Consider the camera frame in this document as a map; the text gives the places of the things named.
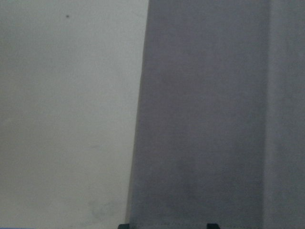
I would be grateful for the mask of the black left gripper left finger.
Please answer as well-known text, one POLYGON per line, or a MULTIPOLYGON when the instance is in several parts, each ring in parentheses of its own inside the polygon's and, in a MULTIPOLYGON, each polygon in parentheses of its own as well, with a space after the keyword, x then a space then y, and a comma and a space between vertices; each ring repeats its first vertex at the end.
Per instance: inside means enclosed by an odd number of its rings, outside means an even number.
POLYGON ((130 229, 130 224, 120 224, 118 229, 130 229))

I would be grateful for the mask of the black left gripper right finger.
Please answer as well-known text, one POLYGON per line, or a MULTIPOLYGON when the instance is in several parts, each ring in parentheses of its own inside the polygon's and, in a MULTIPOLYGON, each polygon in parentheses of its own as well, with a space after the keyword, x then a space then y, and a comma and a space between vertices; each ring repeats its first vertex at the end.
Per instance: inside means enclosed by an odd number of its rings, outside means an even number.
POLYGON ((206 225, 206 228, 207 228, 207 229, 219 229, 219 225, 216 224, 216 223, 208 223, 208 224, 206 225))

